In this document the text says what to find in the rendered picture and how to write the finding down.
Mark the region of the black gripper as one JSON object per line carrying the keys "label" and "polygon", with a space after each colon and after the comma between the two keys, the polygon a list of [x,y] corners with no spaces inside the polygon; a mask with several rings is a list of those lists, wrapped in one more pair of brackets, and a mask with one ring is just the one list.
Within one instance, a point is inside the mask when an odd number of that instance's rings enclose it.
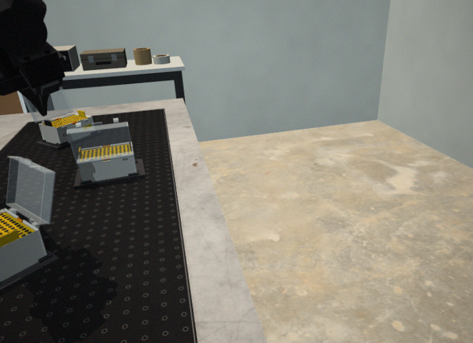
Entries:
{"label": "black gripper", "polygon": [[[47,41],[46,43],[49,44]],[[53,49],[57,51],[55,48]],[[64,66],[66,63],[63,55],[58,52],[58,56],[61,64]],[[42,116],[47,115],[47,102],[49,94],[45,96],[42,96],[42,94],[35,95],[21,73],[9,77],[4,77],[0,73],[0,95],[4,96],[16,91],[19,91],[23,96],[30,100],[32,104],[34,103],[34,107]]]}

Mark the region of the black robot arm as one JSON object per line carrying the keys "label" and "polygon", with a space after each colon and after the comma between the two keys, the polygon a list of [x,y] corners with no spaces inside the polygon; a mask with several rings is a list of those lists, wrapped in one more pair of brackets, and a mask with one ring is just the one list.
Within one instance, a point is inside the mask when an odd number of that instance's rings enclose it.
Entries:
{"label": "black robot arm", "polygon": [[65,77],[57,51],[46,43],[45,15],[43,0],[0,0],[0,73],[21,73],[43,96],[59,91]]}

